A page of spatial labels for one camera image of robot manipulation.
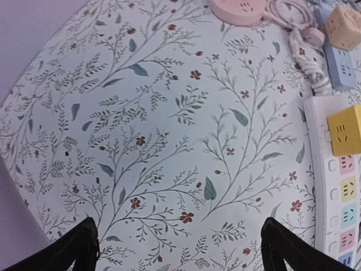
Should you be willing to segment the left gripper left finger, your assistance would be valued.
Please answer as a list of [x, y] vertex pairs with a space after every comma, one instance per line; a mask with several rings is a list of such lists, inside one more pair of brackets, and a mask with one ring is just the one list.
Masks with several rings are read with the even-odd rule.
[[91, 217], [51, 244], [37, 226], [1, 232], [1, 270], [95, 270], [98, 258], [98, 228]]

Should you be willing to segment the yellow cube socket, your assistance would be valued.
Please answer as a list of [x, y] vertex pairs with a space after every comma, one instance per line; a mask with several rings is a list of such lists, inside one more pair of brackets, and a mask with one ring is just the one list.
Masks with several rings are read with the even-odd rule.
[[360, 105], [327, 117], [334, 156], [357, 155], [360, 146]]

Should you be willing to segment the beige cube socket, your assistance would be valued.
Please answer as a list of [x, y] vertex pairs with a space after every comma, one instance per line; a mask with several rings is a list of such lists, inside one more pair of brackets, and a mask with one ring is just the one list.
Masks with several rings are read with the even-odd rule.
[[360, 12], [336, 6], [325, 21], [325, 31], [333, 47], [353, 51], [360, 45]]

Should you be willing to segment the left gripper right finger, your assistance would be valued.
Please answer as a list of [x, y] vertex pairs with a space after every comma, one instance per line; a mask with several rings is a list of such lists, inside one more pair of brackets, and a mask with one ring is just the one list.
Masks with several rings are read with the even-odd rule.
[[346, 271], [350, 267], [318, 251], [273, 217], [261, 229], [261, 255], [265, 271]]

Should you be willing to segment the white multi-switch power strip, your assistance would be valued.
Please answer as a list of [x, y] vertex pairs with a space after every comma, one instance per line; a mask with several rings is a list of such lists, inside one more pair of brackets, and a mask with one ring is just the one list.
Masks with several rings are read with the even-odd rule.
[[351, 106], [344, 95], [332, 93], [317, 63], [298, 54], [304, 42], [297, 28], [290, 32], [289, 44], [315, 92], [303, 104], [315, 178], [315, 248], [360, 269], [360, 154], [334, 156], [327, 122], [328, 116]]

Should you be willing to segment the pink round power strip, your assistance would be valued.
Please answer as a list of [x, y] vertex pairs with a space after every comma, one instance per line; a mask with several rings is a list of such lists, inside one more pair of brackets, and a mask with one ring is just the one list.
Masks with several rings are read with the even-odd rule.
[[212, 0], [210, 9], [221, 21], [244, 27], [261, 20], [266, 3], [266, 0]]

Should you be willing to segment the blue-grey power strip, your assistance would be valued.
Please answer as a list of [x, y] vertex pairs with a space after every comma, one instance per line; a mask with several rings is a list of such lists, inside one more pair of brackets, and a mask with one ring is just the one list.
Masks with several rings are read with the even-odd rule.
[[317, 8], [314, 11], [319, 29], [325, 34], [324, 53], [328, 64], [329, 78], [332, 87], [338, 91], [349, 91], [356, 87], [356, 75], [351, 61], [350, 53], [333, 47], [325, 31], [325, 21], [331, 14], [330, 10]]

